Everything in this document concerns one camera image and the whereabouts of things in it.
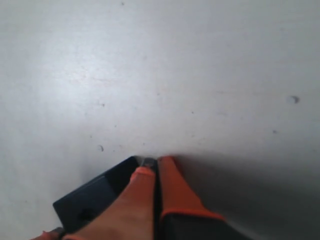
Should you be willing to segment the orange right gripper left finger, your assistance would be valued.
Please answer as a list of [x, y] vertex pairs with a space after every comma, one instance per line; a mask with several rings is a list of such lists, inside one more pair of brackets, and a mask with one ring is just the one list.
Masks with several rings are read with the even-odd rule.
[[138, 167], [119, 197], [101, 215], [64, 240], [153, 240], [155, 172]]

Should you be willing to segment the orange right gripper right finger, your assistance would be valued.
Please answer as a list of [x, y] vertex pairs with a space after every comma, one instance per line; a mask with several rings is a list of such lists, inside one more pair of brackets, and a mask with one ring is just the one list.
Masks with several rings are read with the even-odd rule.
[[239, 240], [240, 233], [204, 207], [172, 156], [158, 160], [162, 194], [161, 231], [165, 240]]

